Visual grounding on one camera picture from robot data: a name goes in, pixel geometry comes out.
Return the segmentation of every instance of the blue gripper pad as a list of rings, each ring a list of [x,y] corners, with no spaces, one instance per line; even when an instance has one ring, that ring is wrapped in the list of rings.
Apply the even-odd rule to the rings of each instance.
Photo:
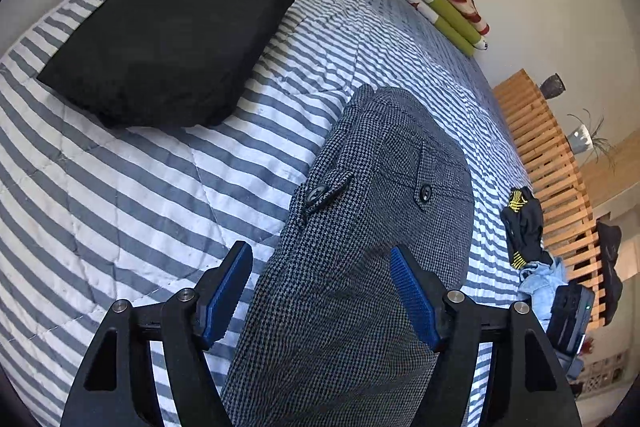
[[[216,270],[226,269],[226,273],[207,305],[202,338],[209,346],[225,336],[226,328],[228,328],[234,311],[236,311],[240,296],[254,265],[251,247],[244,242],[237,242],[227,256],[235,253],[236,245],[241,246],[231,266],[227,269],[223,261],[216,268]]]
[[[418,339],[436,350],[441,338],[436,331],[436,314],[433,305],[418,283],[417,275],[409,268],[402,251],[398,247],[391,249],[391,279],[396,285],[400,301],[409,316],[411,325]]]

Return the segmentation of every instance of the pillow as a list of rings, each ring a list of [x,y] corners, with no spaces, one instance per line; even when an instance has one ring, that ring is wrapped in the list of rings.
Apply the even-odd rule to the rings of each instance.
[[[38,76],[107,127],[216,125],[295,0],[106,0]]]

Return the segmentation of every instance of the gray houndstooth trousers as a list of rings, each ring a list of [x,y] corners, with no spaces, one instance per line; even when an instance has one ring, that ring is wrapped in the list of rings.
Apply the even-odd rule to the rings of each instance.
[[[474,197],[458,144],[409,92],[363,86],[295,191],[222,398],[235,427],[408,426],[436,360],[389,275],[407,245],[466,278]]]

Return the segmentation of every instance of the mattress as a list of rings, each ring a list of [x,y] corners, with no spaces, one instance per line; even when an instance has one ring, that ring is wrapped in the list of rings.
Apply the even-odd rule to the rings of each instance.
[[[459,142],[476,201],[463,290],[482,304],[516,298],[499,211],[526,172],[478,65],[404,0],[296,0],[235,113],[215,128],[173,132],[105,129],[37,81],[103,1],[65,0],[0,59],[0,363],[43,425],[59,425],[115,299],[164,301],[241,239],[254,250],[254,271],[225,337],[206,354],[224,386],[290,197],[363,83],[410,90]],[[179,425],[159,343],[152,360],[165,423]],[[489,363],[481,346],[470,425]]]

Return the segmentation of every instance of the silver bolt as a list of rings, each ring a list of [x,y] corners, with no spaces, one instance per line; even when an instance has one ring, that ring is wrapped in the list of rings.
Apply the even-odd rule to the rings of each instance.
[[[178,292],[178,301],[180,302],[188,302],[196,295],[196,292],[193,291],[193,288],[182,288]]]
[[[128,307],[129,307],[129,301],[127,301],[127,299],[120,299],[113,303],[113,306],[111,306],[111,309],[116,313],[122,313]]]
[[[447,293],[447,299],[457,304],[465,300],[465,294],[458,290],[451,290],[449,293]]]
[[[518,301],[513,305],[513,309],[516,310],[520,315],[526,315],[529,313],[529,305],[526,302]]]

